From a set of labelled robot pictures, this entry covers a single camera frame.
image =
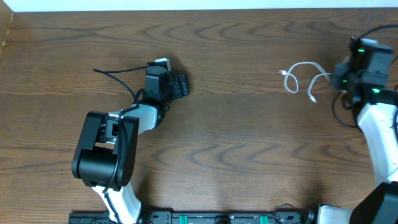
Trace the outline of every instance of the white wall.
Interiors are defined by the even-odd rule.
[[[398,0],[3,0],[14,12],[398,7]]]

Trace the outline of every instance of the white cable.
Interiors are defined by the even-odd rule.
[[[296,63],[296,64],[292,65],[291,68],[290,68],[287,72],[286,72],[285,70],[279,70],[279,73],[282,74],[282,75],[285,75],[285,80],[284,80],[285,89],[286,89],[287,91],[291,92],[291,93],[296,93],[296,92],[299,91],[299,83],[297,82],[296,76],[294,76],[293,74],[291,74],[291,72],[292,72],[292,70],[293,70],[294,67],[296,67],[297,65],[302,65],[302,64],[310,64],[310,65],[313,65],[313,66],[315,66],[315,67],[321,72],[321,74],[319,74],[319,75],[317,75],[317,76],[315,76],[315,77],[312,78],[311,84],[310,84],[310,86],[308,87],[308,90],[307,90],[307,93],[308,93],[308,96],[310,97],[310,100],[311,100],[312,102],[316,103],[317,100],[316,100],[315,97],[313,97],[313,95],[311,94],[312,86],[313,86],[313,84],[315,83],[315,80],[316,80],[319,76],[325,76],[326,80],[327,80],[327,81],[330,81],[329,75],[331,75],[331,73],[327,73],[327,72],[325,71],[325,69],[323,69],[323,68],[322,68],[318,63],[316,63],[316,62],[300,62],[300,63]],[[292,89],[290,89],[290,88],[287,86],[287,80],[289,79],[289,76],[292,76],[292,77],[294,78],[295,82],[296,82],[296,90],[295,90],[295,91],[293,91]]]
[[[313,97],[313,95],[311,94],[311,89],[312,89],[313,84],[315,83],[315,80],[317,80],[317,78],[318,78],[319,76],[322,76],[322,75],[324,75],[325,77],[327,77],[328,75],[331,75],[331,73],[321,73],[321,74],[319,74],[319,75],[313,77],[312,80],[311,80],[310,86],[308,87],[308,90],[307,90],[307,93],[308,93],[308,96],[310,97],[310,100],[311,100],[312,102],[314,102],[314,103],[316,103],[317,100],[316,100],[315,97]]]

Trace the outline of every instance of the green led indicator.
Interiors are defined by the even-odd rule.
[[[373,88],[372,91],[373,91],[374,93],[380,93],[380,90],[379,90],[379,89],[376,89],[376,88]]]

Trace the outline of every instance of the wood grain tabletop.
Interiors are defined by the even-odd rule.
[[[132,183],[144,205],[176,211],[273,210],[282,203],[354,208],[374,188],[363,135],[331,113],[332,72],[351,36],[398,23],[396,9],[47,12],[15,15],[0,60],[0,222],[66,223],[104,210],[74,179],[72,158],[87,112],[117,111],[129,92],[93,68],[122,70],[168,57],[190,96],[139,136]],[[397,30],[371,36],[398,47]],[[389,86],[397,84],[391,69]],[[133,90],[145,72],[118,77]],[[337,113],[353,122],[337,104]]]

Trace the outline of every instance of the brown wooden surface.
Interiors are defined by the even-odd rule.
[[[355,207],[374,188],[363,135],[335,121],[335,91],[324,79],[313,92],[318,103],[308,99],[315,69],[294,72],[295,95],[278,70],[316,61],[331,72],[352,35],[396,22],[396,9],[17,14],[0,61],[0,222],[65,223],[72,210],[104,209],[73,178],[72,157],[88,111],[119,110],[132,98],[91,69],[159,57],[188,73],[191,95],[139,136],[132,181],[143,203],[174,210]],[[373,37],[398,47],[396,30]],[[143,71],[119,77],[134,90],[144,86]]]
[[[8,6],[0,0],[0,56],[2,49],[6,44],[13,15],[14,13],[8,8]]]

